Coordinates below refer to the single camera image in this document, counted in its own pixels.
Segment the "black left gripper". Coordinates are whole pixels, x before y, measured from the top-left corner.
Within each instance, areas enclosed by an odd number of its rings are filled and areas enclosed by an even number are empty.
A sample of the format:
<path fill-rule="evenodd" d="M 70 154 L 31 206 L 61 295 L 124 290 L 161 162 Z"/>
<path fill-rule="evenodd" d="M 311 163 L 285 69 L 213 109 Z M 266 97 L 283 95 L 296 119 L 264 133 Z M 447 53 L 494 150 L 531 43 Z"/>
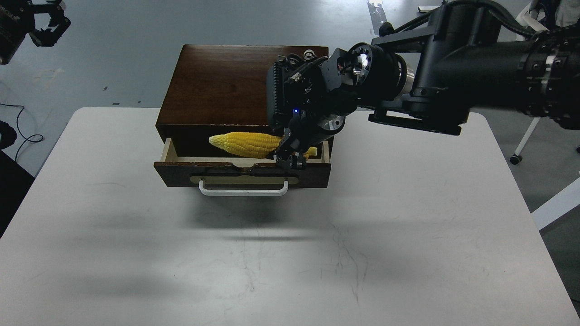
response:
<path fill-rule="evenodd" d="M 46 0 L 33 4 L 30 0 L 2 0 L 0 2 L 0 63 L 8 64 L 19 48 L 25 35 L 39 47 L 52 47 L 64 35 L 71 21 L 65 16 L 63 0 Z M 34 16 L 47 14 L 48 25 L 34 28 Z"/>

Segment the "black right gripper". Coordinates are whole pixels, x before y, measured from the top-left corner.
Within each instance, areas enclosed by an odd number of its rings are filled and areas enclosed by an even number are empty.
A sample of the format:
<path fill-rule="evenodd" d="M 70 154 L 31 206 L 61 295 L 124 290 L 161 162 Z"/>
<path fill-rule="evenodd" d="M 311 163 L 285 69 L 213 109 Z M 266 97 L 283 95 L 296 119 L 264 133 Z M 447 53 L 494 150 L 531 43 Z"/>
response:
<path fill-rule="evenodd" d="M 267 117 L 282 139 L 274 161 L 304 170 L 307 147 L 340 132 L 358 107 L 373 108 L 399 94 L 399 56 L 368 43 L 329 56 L 279 57 L 266 76 Z"/>

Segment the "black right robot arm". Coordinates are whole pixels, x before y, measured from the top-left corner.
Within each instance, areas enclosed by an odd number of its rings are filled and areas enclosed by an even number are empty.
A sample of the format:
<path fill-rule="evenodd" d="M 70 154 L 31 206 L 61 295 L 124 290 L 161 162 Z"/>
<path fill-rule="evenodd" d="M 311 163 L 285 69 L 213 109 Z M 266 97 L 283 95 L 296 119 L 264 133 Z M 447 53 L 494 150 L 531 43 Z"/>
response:
<path fill-rule="evenodd" d="M 371 122 L 459 135 L 475 106 L 579 128 L 579 24 L 533 31 L 491 0 L 456 0 L 370 44 L 331 56 L 280 56 L 267 73 L 267 153 L 285 169 L 344 127 L 358 107 Z"/>

